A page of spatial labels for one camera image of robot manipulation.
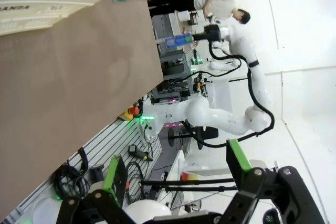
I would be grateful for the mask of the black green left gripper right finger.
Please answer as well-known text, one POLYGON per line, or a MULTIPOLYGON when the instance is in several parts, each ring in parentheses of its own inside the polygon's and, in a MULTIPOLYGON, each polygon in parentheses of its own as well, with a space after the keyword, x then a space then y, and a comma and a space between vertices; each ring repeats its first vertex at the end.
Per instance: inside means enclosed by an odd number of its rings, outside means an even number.
POLYGON ((249 223, 262 199, 272 201, 283 223, 324 223, 309 189, 293 166, 277 171, 253 167, 237 140, 227 141, 226 162, 237 193, 212 223, 249 223))

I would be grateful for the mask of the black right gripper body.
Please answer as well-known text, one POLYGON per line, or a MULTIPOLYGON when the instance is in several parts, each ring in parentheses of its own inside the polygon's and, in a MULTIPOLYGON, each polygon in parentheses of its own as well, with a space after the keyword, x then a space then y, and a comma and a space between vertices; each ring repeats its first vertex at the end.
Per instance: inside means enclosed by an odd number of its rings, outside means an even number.
POLYGON ((208 42, 220 41, 220 29, 218 25, 211 24, 204 27, 204 31, 200 34, 194 34, 195 41, 207 40, 208 42))

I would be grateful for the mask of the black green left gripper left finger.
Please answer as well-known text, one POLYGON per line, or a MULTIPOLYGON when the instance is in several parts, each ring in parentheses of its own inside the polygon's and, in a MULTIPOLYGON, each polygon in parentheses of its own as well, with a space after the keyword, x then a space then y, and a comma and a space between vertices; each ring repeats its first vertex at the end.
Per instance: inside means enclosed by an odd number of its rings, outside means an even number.
POLYGON ((135 223, 122 209, 128 171, 121 156, 113 156, 101 189, 85 198, 62 201, 56 223, 135 223))

